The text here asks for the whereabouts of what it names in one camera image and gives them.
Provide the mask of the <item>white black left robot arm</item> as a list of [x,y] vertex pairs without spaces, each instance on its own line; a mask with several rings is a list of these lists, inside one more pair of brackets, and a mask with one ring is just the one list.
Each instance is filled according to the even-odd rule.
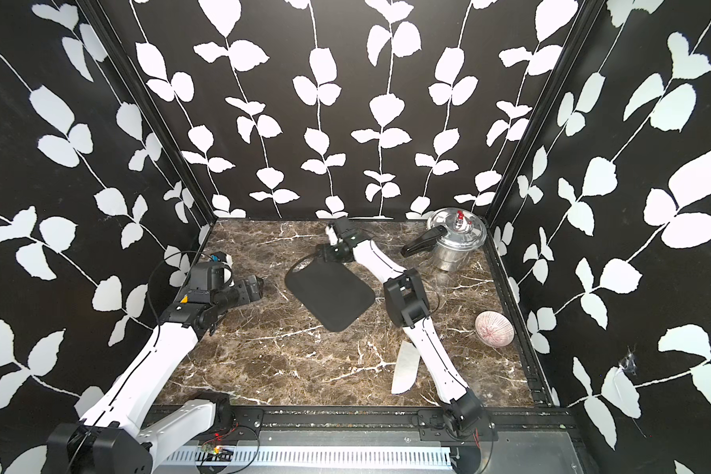
[[60,424],[47,440],[47,473],[152,473],[203,433],[236,425],[227,396],[203,393],[160,421],[145,418],[182,359],[227,310],[260,300],[264,282],[249,276],[216,288],[188,290],[112,388],[75,424]]

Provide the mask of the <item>black cutting board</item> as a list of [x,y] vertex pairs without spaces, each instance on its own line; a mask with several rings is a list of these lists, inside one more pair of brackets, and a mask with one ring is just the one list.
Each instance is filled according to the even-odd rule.
[[306,256],[286,273],[288,290],[330,332],[342,332],[375,302],[372,288],[344,264]]

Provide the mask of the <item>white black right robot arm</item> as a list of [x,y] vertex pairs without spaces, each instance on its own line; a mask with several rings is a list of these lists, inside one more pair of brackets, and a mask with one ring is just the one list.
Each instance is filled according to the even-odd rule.
[[489,428],[489,417],[468,383],[453,365],[436,333],[430,302],[419,272],[385,255],[365,233],[340,217],[326,227],[329,243],[323,256],[365,267],[381,284],[391,321],[409,337],[426,365],[444,408],[444,422],[456,438]]

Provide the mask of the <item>black handled cleaver knife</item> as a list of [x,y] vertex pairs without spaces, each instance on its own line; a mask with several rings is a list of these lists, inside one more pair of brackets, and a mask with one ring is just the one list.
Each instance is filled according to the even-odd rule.
[[416,383],[421,356],[413,343],[403,341],[394,366],[391,393],[403,394]]

